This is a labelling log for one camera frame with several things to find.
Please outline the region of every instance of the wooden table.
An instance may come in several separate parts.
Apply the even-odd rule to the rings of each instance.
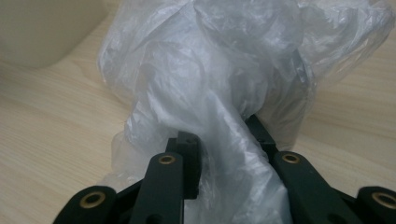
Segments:
[[[56,64],[0,63],[0,223],[51,223],[71,196],[111,171],[111,140],[130,108],[96,68],[110,6],[110,16]],[[350,195],[362,186],[396,190],[396,31],[318,94],[294,150]]]

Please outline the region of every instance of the brass insert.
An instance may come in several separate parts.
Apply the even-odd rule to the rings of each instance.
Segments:
[[[93,208],[101,204],[106,198],[106,195],[102,191],[94,191],[85,195],[81,201],[79,201],[79,206],[83,208]]]
[[[372,194],[374,201],[390,209],[396,210],[396,198],[383,192],[374,192]]]
[[[176,161],[173,156],[161,156],[159,159],[160,164],[168,165]]]
[[[298,156],[295,156],[293,154],[285,154],[282,156],[282,160],[288,162],[288,163],[299,163],[300,158]]]

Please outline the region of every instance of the light wood surface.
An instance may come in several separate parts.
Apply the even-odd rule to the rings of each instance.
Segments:
[[[70,197],[111,171],[111,140],[130,108],[96,68],[110,7],[56,64],[0,63],[0,223],[51,223]],[[396,190],[395,59],[393,31],[372,58],[318,94],[294,149],[350,195],[362,186]]]

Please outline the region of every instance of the screw hole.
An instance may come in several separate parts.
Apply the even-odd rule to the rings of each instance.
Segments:
[[[337,215],[337,214],[329,214],[327,216],[327,219],[332,223],[332,224],[347,224],[346,220]]]
[[[286,154],[282,157],[282,159],[288,163],[299,163],[300,158],[293,154]]]
[[[146,219],[146,224],[161,224],[163,222],[163,217],[160,215],[154,214]]]
[[[159,159],[160,164],[168,165],[176,161],[176,158],[173,156],[162,156]]]
[[[94,191],[85,195],[80,201],[79,206],[82,208],[94,208],[101,204],[106,198],[102,191]]]
[[[375,192],[372,194],[373,199],[389,209],[396,209],[396,198],[383,192]]]

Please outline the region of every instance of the crumpled plastic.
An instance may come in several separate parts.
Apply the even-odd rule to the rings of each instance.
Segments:
[[[133,108],[103,183],[123,189],[177,131],[204,150],[186,223],[291,223],[287,191],[244,119],[291,149],[318,86],[387,38],[384,0],[124,0],[99,53],[107,86]]]

